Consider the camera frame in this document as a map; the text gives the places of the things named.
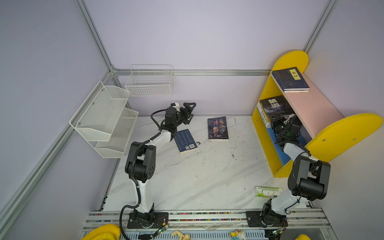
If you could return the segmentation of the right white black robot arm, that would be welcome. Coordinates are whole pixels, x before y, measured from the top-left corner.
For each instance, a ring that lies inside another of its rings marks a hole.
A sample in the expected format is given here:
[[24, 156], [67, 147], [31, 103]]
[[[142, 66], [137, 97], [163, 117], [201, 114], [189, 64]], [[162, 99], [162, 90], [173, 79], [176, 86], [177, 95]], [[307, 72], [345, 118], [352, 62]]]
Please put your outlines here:
[[275, 144], [293, 160], [288, 188], [263, 206], [262, 222], [267, 226], [282, 223], [297, 205], [326, 197], [331, 165], [315, 158], [298, 141], [301, 121], [295, 114], [288, 118], [272, 115], [271, 128]]

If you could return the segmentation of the white book black lettering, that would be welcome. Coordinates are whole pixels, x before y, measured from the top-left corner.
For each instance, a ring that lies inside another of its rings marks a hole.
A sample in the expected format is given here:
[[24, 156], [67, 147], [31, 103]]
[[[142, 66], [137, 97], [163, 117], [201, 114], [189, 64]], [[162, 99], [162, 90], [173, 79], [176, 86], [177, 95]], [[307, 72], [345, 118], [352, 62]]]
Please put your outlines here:
[[258, 109], [258, 111], [260, 113], [260, 116], [261, 116], [261, 118], [263, 120], [263, 123], [264, 123], [265, 127], [267, 129], [270, 129], [271, 128], [271, 121], [270, 121], [268, 115], [265, 113], [264, 108], [262, 107], [261, 103], [258, 103], [257, 109]]

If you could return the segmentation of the purple old man book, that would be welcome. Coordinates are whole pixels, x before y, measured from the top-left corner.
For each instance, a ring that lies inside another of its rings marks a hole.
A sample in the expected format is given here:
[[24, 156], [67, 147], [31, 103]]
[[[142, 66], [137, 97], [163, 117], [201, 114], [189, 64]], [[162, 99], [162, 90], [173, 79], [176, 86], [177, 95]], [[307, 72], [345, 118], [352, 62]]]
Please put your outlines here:
[[209, 140], [229, 140], [227, 118], [217, 117], [207, 119]]

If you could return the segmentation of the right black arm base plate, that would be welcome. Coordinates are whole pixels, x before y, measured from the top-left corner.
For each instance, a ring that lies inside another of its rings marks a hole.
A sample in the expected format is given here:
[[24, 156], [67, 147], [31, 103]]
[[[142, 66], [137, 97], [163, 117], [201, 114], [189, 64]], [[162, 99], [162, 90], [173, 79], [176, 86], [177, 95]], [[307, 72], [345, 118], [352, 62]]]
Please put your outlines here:
[[264, 213], [262, 211], [247, 211], [246, 219], [249, 227], [286, 227], [286, 216], [274, 212]]

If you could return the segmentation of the black cover book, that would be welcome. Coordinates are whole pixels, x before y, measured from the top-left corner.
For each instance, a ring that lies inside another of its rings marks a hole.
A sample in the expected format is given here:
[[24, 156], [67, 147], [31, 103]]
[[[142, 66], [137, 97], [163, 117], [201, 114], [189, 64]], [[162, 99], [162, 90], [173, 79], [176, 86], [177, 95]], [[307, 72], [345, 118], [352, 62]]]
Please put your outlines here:
[[288, 118], [288, 116], [295, 113], [282, 95], [260, 100], [258, 109], [263, 112], [269, 120], [271, 120], [272, 117]]

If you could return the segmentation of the dark blue barcode book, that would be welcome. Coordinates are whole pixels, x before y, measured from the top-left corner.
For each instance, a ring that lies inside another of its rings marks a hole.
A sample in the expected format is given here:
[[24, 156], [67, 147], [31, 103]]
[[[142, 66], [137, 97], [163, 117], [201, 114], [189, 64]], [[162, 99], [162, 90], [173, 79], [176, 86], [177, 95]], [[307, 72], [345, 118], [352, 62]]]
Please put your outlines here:
[[175, 134], [174, 140], [180, 154], [187, 153], [198, 147], [189, 129], [178, 131]]

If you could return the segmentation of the dark blue book yellow label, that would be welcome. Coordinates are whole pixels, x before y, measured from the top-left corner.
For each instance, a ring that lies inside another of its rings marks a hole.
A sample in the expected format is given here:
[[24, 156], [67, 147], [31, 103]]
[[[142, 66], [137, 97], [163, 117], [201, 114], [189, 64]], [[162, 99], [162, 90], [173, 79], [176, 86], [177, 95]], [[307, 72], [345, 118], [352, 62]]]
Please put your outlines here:
[[307, 93], [310, 89], [285, 89], [284, 93]]

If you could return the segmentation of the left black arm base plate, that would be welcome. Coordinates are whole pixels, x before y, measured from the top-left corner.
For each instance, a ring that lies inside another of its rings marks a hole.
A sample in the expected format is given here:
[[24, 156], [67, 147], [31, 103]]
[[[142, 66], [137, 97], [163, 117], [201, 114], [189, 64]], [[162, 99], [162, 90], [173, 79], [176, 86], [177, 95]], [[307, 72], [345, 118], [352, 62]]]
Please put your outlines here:
[[140, 213], [134, 211], [130, 213], [130, 217], [126, 227], [128, 229], [159, 229], [166, 224], [169, 219], [167, 212]]

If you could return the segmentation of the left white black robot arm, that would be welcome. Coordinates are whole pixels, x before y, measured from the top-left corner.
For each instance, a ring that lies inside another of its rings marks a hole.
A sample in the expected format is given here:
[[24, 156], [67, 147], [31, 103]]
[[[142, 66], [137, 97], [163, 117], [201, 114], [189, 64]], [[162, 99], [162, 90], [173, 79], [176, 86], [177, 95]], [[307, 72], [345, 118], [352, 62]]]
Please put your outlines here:
[[172, 103], [168, 108], [158, 110], [150, 115], [156, 124], [158, 132], [144, 142], [133, 142], [125, 166], [125, 172], [135, 185], [137, 203], [128, 206], [134, 210], [138, 218], [149, 220], [154, 215], [154, 201], [150, 191], [150, 179], [156, 169], [157, 149], [171, 142], [178, 126], [190, 124], [196, 103]]

